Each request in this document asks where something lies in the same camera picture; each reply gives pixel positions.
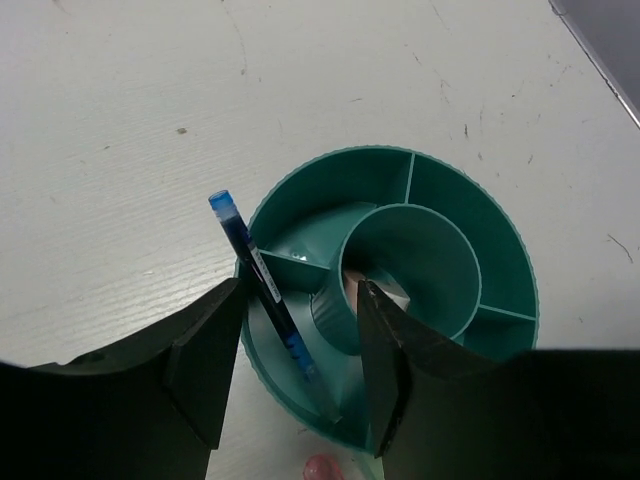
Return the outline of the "pink eraser pen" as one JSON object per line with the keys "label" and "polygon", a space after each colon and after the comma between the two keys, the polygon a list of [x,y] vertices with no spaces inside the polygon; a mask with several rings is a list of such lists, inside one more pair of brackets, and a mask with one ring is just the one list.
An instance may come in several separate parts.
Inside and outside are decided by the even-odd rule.
{"label": "pink eraser pen", "polygon": [[303,469],[304,480],[344,480],[337,462],[329,455],[311,456]]}

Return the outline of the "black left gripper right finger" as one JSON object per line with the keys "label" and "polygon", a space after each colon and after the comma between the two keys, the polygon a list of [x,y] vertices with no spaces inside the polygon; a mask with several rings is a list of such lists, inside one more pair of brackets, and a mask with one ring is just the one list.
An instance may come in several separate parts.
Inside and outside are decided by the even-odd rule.
{"label": "black left gripper right finger", "polygon": [[496,362],[408,314],[357,318],[373,450],[388,479],[635,479],[639,354]]}

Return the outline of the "pink white stapler box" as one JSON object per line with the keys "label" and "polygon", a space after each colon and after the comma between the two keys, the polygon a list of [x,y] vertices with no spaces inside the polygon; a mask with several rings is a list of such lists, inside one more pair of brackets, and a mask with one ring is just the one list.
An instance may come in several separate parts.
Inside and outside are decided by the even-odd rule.
{"label": "pink white stapler box", "polygon": [[407,314],[411,299],[407,291],[390,274],[374,271],[365,274],[355,269],[342,272],[346,305],[355,318],[383,318]]}

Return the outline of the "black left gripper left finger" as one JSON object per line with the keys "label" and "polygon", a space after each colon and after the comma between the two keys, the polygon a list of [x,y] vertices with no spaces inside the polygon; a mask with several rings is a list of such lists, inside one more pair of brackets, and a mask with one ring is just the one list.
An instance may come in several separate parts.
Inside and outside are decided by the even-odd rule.
{"label": "black left gripper left finger", "polygon": [[5,479],[202,479],[219,446],[245,313],[229,278],[60,365],[1,366]]}

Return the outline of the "dark blue gel pen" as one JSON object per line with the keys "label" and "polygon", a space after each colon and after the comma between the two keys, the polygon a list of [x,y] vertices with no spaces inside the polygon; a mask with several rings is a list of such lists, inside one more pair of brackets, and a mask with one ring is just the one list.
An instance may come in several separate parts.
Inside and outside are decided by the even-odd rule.
{"label": "dark blue gel pen", "polygon": [[281,343],[296,363],[305,381],[319,385],[321,377],[317,366],[231,194],[228,190],[216,192],[209,197],[209,204],[238,259],[257,286],[257,295]]}

